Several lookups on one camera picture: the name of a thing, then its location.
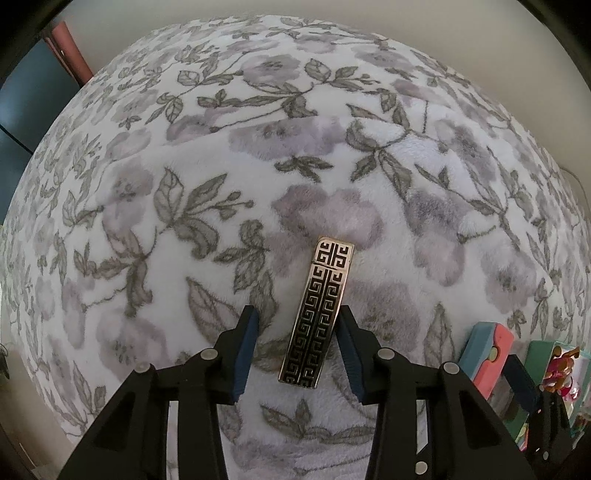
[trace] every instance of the metal screw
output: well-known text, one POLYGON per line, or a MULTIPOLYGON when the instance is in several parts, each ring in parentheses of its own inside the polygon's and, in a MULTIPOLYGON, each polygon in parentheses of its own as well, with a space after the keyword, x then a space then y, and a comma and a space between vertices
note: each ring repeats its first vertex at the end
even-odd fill
POLYGON ((394 350, 391 348, 381 348, 378 350, 378 357, 382 360, 391 360, 394 358, 394 350))
POLYGON ((201 358, 204 360, 214 360, 217 358, 217 350, 215 348, 206 348, 201 352, 201 358))
POLYGON ((454 362, 447 362, 443 365, 443 369, 450 375, 456 375, 460 372, 460 367, 457 366, 457 364, 455 364, 454 362))
POLYGON ((417 475, 422 475, 427 471, 427 464, 425 462, 417 462, 417 464, 414 466, 414 472, 417 475))
POLYGON ((136 373, 144 374, 148 370, 150 370, 150 366, 151 365, 148 362, 138 362, 135 364, 134 370, 136 371, 136 373))

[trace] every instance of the floral blanket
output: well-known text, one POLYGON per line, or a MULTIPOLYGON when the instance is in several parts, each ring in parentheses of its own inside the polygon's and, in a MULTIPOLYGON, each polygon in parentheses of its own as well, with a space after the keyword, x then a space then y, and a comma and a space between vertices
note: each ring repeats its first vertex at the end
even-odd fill
POLYGON ((457 359, 480 321, 519 352, 589 337, 589 224, 547 151, 453 69, 331 22, 138 40, 55 121, 5 226, 3 316, 73 442, 136 361, 182 363, 256 305, 220 409, 232 479, 363 477, 376 411, 335 346, 318 389, 277 382, 319 235, 355 244, 343 302, 414 362, 457 359))

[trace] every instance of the wall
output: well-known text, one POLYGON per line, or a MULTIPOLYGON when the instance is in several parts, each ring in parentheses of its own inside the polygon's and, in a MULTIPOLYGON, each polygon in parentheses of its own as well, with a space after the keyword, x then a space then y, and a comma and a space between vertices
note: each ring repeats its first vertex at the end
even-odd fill
POLYGON ((153 28, 247 10, 337 21, 437 57, 500 100, 591 193, 591 92, 517 0, 74 0, 61 18, 96 71, 153 28))

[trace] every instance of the gray leaf print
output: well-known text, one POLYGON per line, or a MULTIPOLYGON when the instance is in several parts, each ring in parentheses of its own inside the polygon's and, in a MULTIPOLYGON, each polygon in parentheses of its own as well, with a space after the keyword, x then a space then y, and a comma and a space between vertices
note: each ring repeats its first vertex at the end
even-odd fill
POLYGON ((529 232, 527 233, 527 238, 530 241, 531 254, 533 255, 534 259, 541 265, 541 267, 544 270, 546 270, 546 260, 544 258, 544 254, 542 253, 542 250, 540 250, 540 247, 538 246, 536 241, 531 237, 529 232))
POLYGON ((335 72, 336 79, 351 77, 358 67, 342 67, 335 72))
POLYGON ((169 102, 166 106, 164 116, 166 117, 166 120, 168 120, 170 123, 174 123, 174 121, 178 118, 182 111, 183 100, 182 98, 175 97, 175 99, 169 102))
POLYGON ((235 443, 242 430, 242 417, 236 405, 218 405, 220 430, 228 440, 235 443))
POLYGON ((521 338, 521 325, 526 323, 525 315, 521 310, 516 310, 507 318, 507 328, 514 330, 519 338, 521 338))
POLYGON ((529 220, 534 214, 534 205, 531 203, 530 196, 525 190, 519 190, 515 195, 515 204, 523 210, 523 216, 526 220, 529 220))
POLYGON ((378 89, 378 91, 382 112, 389 112, 396 105, 396 94, 385 89, 378 89))
POLYGON ((363 134, 363 125, 359 120, 349 125, 345 140, 350 147, 361 152, 371 152, 379 148, 379 144, 374 139, 363 134))
POLYGON ((333 168, 333 165, 318 157, 293 156, 291 159, 285 160, 284 162, 275 163, 274 167, 277 169, 277 171, 282 173, 288 173, 297 170, 304 178, 311 179, 315 183, 320 183, 320 176, 314 171, 314 169, 330 170, 333 168))
POLYGON ((365 108, 361 108, 360 106, 355 106, 351 105, 350 103, 347 103, 347 107, 349 107, 349 110, 351 111, 351 116, 359 118, 371 118, 371 120, 381 120, 382 122, 384 121, 374 113, 370 112, 369 110, 366 110, 365 108))
POLYGON ((76 365, 76 362, 74 362, 73 379, 74 386, 76 387, 76 391, 78 392, 78 396, 80 397, 80 401, 88 411, 93 411, 92 393, 90 392, 90 387, 88 386, 88 382, 86 381, 84 376, 80 373, 78 365, 76 365))
POLYGON ((107 240, 118 257, 139 257, 143 254, 138 238, 130 229, 114 232, 105 227, 104 224, 103 227, 107 240))
POLYGON ((154 120, 156 120, 160 114, 162 112, 164 112, 164 109, 166 108, 166 106, 161 106, 160 108, 157 108, 156 110, 154 110, 152 112, 152 115, 150 115, 150 117, 145 121, 145 125, 148 125, 150 122, 153 122, 154 120))
POLYGON ((447 69, 437 60, 432 59, 431 57, 427 57, 426 55, 415 50, 413 50, 412 52, 414 53, 416 58, 421 60, 427 67, 429 67, 432 70, 435 70, 437 73, 445 74, 447 69))
POLYGON ((262 248, 264 239, 261 230, 262 223, 259 220, 247 220, 240 226, 240 240, 247 247, 262 248))
POLYGON ((307 116, 318 115, 316 110, 308 110, 306 108, 306 97, 303 95, 288 98, 281 104, 281 107, 288 118, 305 118, 307 116))
POLYGON ((404 199, 411 186, 412 172, 406 167, 403 167, 394 156, 385 150, 379 151, 378 161, 388 180, 394 185, 398 195, 400 195, 400 198, 404 199))
POLYGON ((347 445, 363 445, 373 441, 374 429, 367 425, 356 425, 332 434, 328 438, 322 438, 322 443, 335 444, 344 443, 347 445))
POLYGON ((360 87, 356 83, 351 82, 350 80, 338 79, 338 80, 332 80, 331 82, 328 82, 328 83, 329 83, 329 85, 331 85, 335 88, 342 88, 343 90, 347 90, 348 92, 357 92, 359 90, 363 90, 362 87, 360 87))
POLYGON ((468 203, 472 205, 477 212, 484 216, 493 215, 495 213, 495 211, 482 200, 470 200, 468 203))
POLYGON ((181 70, 178 73, 177 82, 185 87, 195 87, 199 85, 199 72, 191 70, 181 70))
POLYGON ((101 411, 105 406, 107 389, 104 385, 95 388, 95 411, 101 411))
POLYGON ((425 364, 439 368, 443 362, 456 359, 456 347, 453 344, 452 328, 441 303, 435 307, 435 316, 427 335, 423 340, 425 364))
POLYGON ((107 258, 100 263, 96 271, 92 273, 92 276, 94 278, 105 278, 110 280, 128 267, 129 264, 122 262, 119 258, 107 258))
POLYGON ((234 275, 234 293, 250 287, 258 278, 264 265, 265 254, 260 250, 255 250, 240 260, 234 275))
POLYGON ((308 63, 306 63, 304 70, 310 77, 312 77, 314 80, 318 80, 319 82, 325 82, 332 74, 330 68, 324 65, 324 63, 321 61, 315 59, 311 59, 308 63))
POLYGON ((531 318, 530 335, 535 331, 535 328, 540 324, 540 332, 542 333, 542 340, 546 336, 546 328, 548 327, 548 300, 544 299, 538 303, 535 308, 534 315, 531 318))
POLYGON ((152 292, 144 286, 148 265, 142 260, 127 271, 125 292, 127 294, 127 307, 125 314, 128 317, 135 317, 137 309, 146 303, 152 303, 152 292))
POLYGON ((264 372, 278 372, 281 369, 288 344, 289 338, 287 337, 265 343, 258 342, 252 358, 253 365, 264 372))
POLYGON ((267 407, 265 405, 261 405, 261 409, 263 419, 275 430, 278 430, 288 437, 298 440, 304 436, 304 432, 297 422, 289 418, 284 413, 281 413, 280 411, 274 410, 273 408, 267 407))
POLYGON ((68 192, 66 201, 61 206, 61 218, 65 226, 72 227, 76 223, 76 199, 72 192, 68 192))
POLYGON ((216 263, 233 263, 248 254, 250 249, 240 247, 226 248, 222 253, 217 255, 213 261, 216 263))
POLYGON ((397 125, 400 125, 401 127, 404 127, 405 129, 410 128, 410 122, 408 121, 407 114, 404 111, 404 108, 402 107, 401 103, 399 103, 392 112, 392 122, 394 122, 397 125))
POLYGON ((295 409, 295 422, 300 426, 302 431, 306 430, 306 426, 312 421, 312 414, 310 407, 305 399, 301 399, 295 409))
POLYGON ((192 256, 202 260, 217 249, 219 234, 217 230, 199 218, 182 216, 174 223, 174 231, 179 240, 192 242, 195 247, 192 256))
POLYGON ((288 25, 290 27, 303 27, 304 24, 299 20, 295 20, 294 18, 290 17, 281 17, 281 23, 284 25, 288 25))
POLYGON ((375 161, 375 155, 370 153, 355 164, 355 169, 351 174, 351 182, 365 177, 367 174, 373 172, 378 163, 375 161))
POLYGON ((187 278, 189 285, 189 309, 199 331, 212 345, 224 330, 236 326, 238 313, 228 303, 209 293, 203 285, 187 278))
POLYGON ((167 225, 174 222, 183 193, 184 185, 176 173, 165 168, 164 177, 160 180, 158 190, 154 193, 154 207, 158 218, 167 225))
POLYGON ((273 280, 267 270, 251 289, 248 301, 259 313, 259 334, 271 324, 277 312, 277 302, 273 298, 273 280))
POLYGON ((187 200, 184 214, 191 215, 192 213, 195 213, 197 207, 209 202, 210 200, 213 200, 217 196, 217 193, 226 180, 227 176, 228 174, 224 173, 206 181, 205 183, 202 183, 199 187, 195 188, 189 194, 189 199, 187 200))

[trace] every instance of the toy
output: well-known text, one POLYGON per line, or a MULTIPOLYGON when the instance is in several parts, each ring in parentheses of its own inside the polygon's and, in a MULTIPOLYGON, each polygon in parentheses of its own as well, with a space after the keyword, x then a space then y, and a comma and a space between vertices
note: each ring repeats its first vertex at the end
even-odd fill
POLYGON ((479 322, 472 329, 458 364, 484 398, 491 396, 513 338, 511 331, 500 323, 479 322))
POLYGON ((552 350, 552 357, 542 380, 544 390, 551 393, 558 391, 561 397, 565 398, 568 396, 576 400, 579 396, 579 385, 573 381, 572 374, 574 359, 578 358, 579 355, 579 347, 562 353, 561 347, 556 345, 552 350))

